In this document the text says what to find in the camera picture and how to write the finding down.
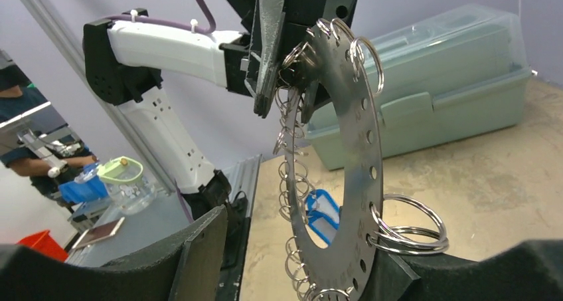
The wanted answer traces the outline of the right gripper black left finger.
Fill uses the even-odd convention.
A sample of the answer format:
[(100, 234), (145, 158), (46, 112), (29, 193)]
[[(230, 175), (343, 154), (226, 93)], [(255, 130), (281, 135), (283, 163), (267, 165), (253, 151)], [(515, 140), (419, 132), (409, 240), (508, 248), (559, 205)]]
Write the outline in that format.
[(22, 245), (1, 246), (2, 300), (215, 300), (227, 212), (100, 267), (63, 263)]

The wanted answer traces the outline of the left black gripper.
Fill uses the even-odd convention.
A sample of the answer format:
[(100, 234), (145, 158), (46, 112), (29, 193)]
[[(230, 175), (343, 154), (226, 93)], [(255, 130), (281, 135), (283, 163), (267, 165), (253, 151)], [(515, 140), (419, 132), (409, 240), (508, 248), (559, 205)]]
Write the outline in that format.
[[(358, 0), (227, 0), (241, 18), (244, 32), (239, 39), (220, 45), (224, 52), (226, 89), (252, 96), (254, 113), (265, 118), (272, 106), (280, 47), (289, 51), (318, 18), (338, 17), (351, 25)], [(282, 39), (282, 33), (288, 38)], [(242, 70), (243, 58), (249, 60)], [(313, 80), (305, 89), (301, 122), (309, 123), (314, 112), (332, 102), (327, 89)]]

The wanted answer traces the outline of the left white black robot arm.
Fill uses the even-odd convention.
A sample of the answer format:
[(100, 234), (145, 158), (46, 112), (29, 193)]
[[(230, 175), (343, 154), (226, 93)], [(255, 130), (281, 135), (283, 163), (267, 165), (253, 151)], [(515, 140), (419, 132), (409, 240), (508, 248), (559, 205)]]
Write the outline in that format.
[(86, 79), (116, 107), (175, 182), (180, 202), (199, 218), (223, 204), (231, 187), (223, 172), (198, 158), (176, 114), (161, 105), (163, 71), (212, 82), (254, 99), (266, 117), (283, 74), (295, 84), (289, 52), (319, 19), (353, 21), (358, 0), (227, 0), (244, 32), (151, 18), (147, 10), (112, 15), (83, 27)]

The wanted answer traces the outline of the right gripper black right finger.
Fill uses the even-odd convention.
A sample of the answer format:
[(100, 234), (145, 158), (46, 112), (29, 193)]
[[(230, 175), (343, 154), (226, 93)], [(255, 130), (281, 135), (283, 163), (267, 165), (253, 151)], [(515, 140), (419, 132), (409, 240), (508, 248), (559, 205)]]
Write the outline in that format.
[(480, 262), (380, 252), (360, 299), (561, 300), (562, 241), (523, 241)]

